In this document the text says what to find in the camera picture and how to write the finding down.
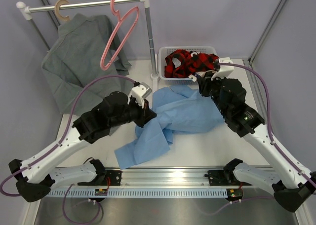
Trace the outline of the red black plaid shirt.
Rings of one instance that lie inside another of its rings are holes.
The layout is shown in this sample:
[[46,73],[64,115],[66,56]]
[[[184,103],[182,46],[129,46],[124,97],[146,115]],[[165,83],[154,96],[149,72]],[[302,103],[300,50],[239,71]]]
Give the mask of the red black plaid shirt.
[[197,72],[213,71],[213,63],[219,57],[215,54],[178,49],[165,57],[164,76],[166,78],[187,78]]

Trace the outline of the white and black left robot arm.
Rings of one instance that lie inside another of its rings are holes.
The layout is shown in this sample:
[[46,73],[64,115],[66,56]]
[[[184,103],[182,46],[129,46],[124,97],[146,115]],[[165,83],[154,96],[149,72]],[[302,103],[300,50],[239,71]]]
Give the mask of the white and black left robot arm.
[[113,92],[92,110],[82,114],[60,140],[27,160],[14,159],[9,168],[17,180],[18,194],[27,202],[47,196],[53,189],[71,184],[98,186],[106,181],[106,169],[98,159],[73,167],[59,164],[75,152],[110,134],[114,127],[134,122],[144,127],[156,113],[137,94]]

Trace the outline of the light blue shirt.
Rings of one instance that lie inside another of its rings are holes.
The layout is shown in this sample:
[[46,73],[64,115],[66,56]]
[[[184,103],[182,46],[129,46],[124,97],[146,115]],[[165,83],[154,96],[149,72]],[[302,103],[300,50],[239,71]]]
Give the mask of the light blue shirt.
[[152,110],[157,114],[143,128],[136,127],[136,139],[115,150],[120,169],[153,159],[170,150],[174,134],[207,133],[224,123],[210,97],[184,85],[164,87],[153,94]]

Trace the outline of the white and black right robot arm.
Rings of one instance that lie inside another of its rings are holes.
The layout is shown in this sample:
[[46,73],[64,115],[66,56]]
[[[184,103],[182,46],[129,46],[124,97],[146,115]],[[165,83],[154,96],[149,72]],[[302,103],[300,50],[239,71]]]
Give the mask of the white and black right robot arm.
[[201,96],[212,99],[227,126],[274,169],[268,173],[234,159],[224,167],[224,180],[256,186],[271,194],[288,212],[296,212],[316,190],[315,172],[300,163],[269,131],[260,114],[245,102],[246,90],[238,79],[200,77],[197,82]]

